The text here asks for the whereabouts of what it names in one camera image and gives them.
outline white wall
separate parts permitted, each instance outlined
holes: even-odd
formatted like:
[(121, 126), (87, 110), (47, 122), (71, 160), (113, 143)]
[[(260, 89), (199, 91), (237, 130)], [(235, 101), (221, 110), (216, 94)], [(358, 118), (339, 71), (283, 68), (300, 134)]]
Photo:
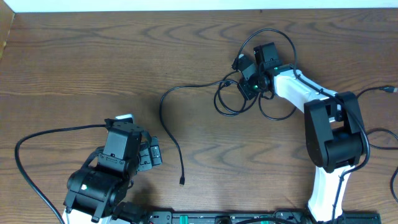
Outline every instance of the white wall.
[(14, 12), (398, 7), (398, 0), (4, 0)]

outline wooden surface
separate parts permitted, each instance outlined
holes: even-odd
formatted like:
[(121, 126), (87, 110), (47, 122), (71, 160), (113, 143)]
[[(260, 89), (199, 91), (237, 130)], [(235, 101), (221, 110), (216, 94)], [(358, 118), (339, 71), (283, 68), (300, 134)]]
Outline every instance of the wooden surface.
[[(220, 80), (246, 37), (263, 27), (286, 32), (306, 76), (336, 91), (398, 86), (398, 10), (295, 10), (213, 12), (104, 12), (17, 14), (0, 64), (0, 223), (55, 223), (53, 213), (26, 184), (14, 161), (15, 143), (46, 129), (102, 123), (133, 113), (160, 139), (163, 165), (134, 178), (126, 200), (195, 211), (265, 211), (303, 208), (314, 165), (305, 147), (303, 114), (269, 121), (255, 106), (228, 118), (213, 107), (215, 87), (171, 93), (165, 122), (178, 139), (186, 184), (178, 186), (177, 150), (159, 123), (162, 94), (177, 85)], [(286, 63), (292, 51), (276, 34), (261, 34), (245, 49), (275, 42)], [(223, 92), (235, 108), (235, 87)], [(398, 132), (398, 97), (384, 92), (360, 99), (367, 129)], [(264, 102), (273, 116), (292, 105)], [(34, 182), (63, 210), (70, 174), (106, 131), (57, 133), (29, 140), (21, 159)], [(375, 134), (374, 144), (396, 145)], [(369, 164), (348, 182), (343, 208), (371, 210), (397, 223), (389, 190), (398, 152), (372, 150)]]
[(6, 40), (11, 28), (13, 18), (14, 12), (3, 0), (0, 0), (0, 60), (2, 57), (2, 51), (6, 46)]

